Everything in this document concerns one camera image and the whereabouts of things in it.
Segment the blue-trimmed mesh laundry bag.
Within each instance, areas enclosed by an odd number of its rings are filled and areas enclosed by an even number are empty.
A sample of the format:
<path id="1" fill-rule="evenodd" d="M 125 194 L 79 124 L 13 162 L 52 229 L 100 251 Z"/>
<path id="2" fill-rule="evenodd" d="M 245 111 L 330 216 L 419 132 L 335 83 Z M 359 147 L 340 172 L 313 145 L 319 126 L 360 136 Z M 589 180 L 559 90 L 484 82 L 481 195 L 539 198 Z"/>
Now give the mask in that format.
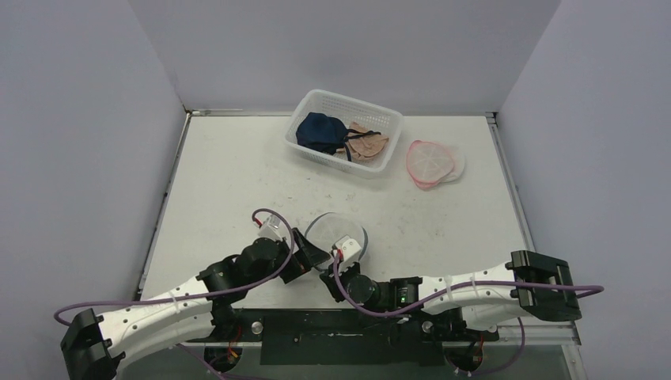
<path id="1" fill-rule="evenodd" d="M 327 212 L 316 217 L 306 228 L 304 236 L 317 248 L 328 251 L 337 241 L 348 236 L 362 247 L 361 260 L 367 252 L 369 236 L 363 225 L 350 215 Z"/>

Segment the beige bra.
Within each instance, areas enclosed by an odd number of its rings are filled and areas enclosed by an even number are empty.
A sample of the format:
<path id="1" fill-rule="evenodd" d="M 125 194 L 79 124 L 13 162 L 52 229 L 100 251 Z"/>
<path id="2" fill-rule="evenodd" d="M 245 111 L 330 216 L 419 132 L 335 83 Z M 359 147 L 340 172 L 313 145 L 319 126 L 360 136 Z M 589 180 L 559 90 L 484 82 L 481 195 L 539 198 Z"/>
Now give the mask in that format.
<path id="1" fill-rule="evenodd" d="M 371 131 L 356 122 L 351 122 L 344 147 L 336 150 L 345 154 L 349 161 L 367 162 L 376 158 L 387 146 L 389 137 L 377 131 Z"/>

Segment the navy blue bra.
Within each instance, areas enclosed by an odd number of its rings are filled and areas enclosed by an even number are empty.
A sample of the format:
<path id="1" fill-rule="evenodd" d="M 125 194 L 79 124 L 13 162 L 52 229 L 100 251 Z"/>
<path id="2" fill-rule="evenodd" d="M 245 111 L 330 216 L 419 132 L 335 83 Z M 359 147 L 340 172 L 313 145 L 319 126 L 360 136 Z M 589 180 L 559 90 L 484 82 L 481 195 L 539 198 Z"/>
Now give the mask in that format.
<path id="1" fill-rule="evenodd" d="M 334 155 L 338 149 L 344 149 L 349 162 L 352 161 L 352 156 L 347 143 L 350 140 L 374 135 L 381 133 L 356 131 L 346 127 L 340 119 L 315 112 L 310 112 L 295 132 L 299 146 L 329 155 Z"/>

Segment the pink-trimmed mesh laundry bag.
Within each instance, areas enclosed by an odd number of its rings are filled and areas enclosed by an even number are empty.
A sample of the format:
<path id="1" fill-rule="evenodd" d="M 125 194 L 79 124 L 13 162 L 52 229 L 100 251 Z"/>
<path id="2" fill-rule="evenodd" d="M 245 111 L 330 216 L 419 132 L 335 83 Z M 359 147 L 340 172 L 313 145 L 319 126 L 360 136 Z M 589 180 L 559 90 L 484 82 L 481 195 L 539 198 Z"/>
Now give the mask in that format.
<path id="1" fill-rule="evenodd" d="M 459 146 L 415 140 L 408 148 L 405 164 L 415 185 L 428 190 L 458 181 L 464 172 L 466 159 Z"/>

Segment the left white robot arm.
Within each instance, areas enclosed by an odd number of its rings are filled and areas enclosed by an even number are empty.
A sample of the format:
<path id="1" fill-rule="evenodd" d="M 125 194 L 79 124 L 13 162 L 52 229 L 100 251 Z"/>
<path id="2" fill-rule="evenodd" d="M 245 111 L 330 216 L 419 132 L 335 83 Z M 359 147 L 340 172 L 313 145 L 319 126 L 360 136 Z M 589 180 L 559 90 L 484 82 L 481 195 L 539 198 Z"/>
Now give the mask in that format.
<path id="1" fill-rule="evenodd" d="M 232 305 L 251 284 L 273 273 L 289 283 L 329 260 L 298 229 L 291 237 L 259 237 L 147 304 L 78 313 L 60 344 L 69 377 L 113 379 L 121 367 L 174 344 L 235 337 L 242 327 Z"/>

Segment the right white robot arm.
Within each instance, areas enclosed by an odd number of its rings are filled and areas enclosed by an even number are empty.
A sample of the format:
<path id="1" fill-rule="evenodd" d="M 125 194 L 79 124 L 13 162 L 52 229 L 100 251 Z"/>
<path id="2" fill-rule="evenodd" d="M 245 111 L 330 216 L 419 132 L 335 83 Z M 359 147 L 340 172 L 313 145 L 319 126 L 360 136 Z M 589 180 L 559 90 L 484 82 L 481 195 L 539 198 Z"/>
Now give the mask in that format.
<path id="1" fill-rule="evenodd" d="M 332 265 L 320 275 L 337 302 L 348 302 L 371 317 L 419 313 L 447 318 L 449 333 L 459 340 L 502 321 L 532 316 L 541 321 L 576 321 L 582 317 L 578 288 L 569 264 L 528 250 L 510 254 L 507 262 L 462 275 L 414 276 L 375 281 L 352 264 L 335 274 Z"/>

